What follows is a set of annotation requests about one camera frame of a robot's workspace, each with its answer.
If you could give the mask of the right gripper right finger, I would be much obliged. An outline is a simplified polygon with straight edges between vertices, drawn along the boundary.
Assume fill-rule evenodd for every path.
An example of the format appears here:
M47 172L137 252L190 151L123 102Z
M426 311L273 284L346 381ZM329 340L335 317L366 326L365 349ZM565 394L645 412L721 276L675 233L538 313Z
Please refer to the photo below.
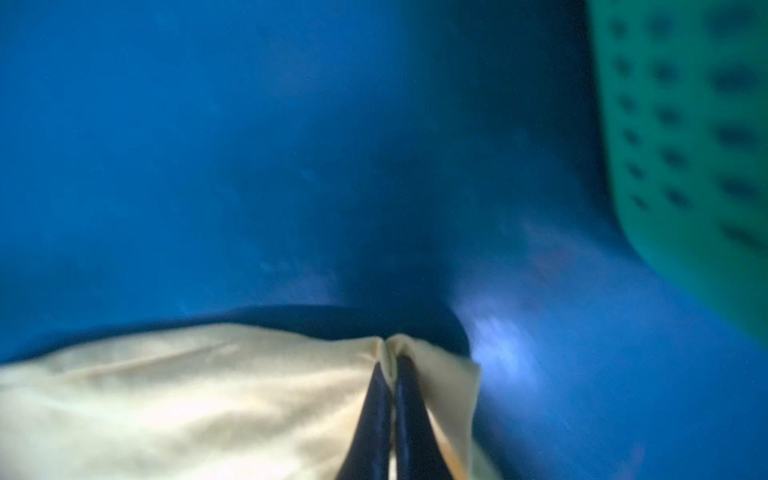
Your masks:
M395 456L400 480L453 480L440 452L414 362L397 357Z

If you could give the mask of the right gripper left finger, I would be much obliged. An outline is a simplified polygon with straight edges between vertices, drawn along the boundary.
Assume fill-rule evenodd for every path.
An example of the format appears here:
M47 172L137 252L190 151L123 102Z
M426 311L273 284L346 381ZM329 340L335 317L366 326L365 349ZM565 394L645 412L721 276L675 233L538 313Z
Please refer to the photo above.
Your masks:
M389 478L392 393L377 363L348 453L336 480L387 480Z

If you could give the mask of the yellow printed t-shirt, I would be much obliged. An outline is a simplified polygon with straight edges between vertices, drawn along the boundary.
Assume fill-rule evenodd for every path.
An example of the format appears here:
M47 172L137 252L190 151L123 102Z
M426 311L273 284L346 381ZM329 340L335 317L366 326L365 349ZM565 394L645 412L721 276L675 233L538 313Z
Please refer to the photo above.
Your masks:
M397 334L321 340L236 324L110 338L1 369L5 479L331 479L375 371L417 373L456 479L496 479L472 435L471 359Z

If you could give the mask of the green plastic laundry basket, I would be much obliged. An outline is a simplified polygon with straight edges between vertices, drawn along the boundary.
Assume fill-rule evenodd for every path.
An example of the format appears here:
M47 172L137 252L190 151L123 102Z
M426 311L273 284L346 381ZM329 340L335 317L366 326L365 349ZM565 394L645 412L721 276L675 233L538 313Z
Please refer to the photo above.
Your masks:
M658 274L767 339L767 5L587 5L620 225Z

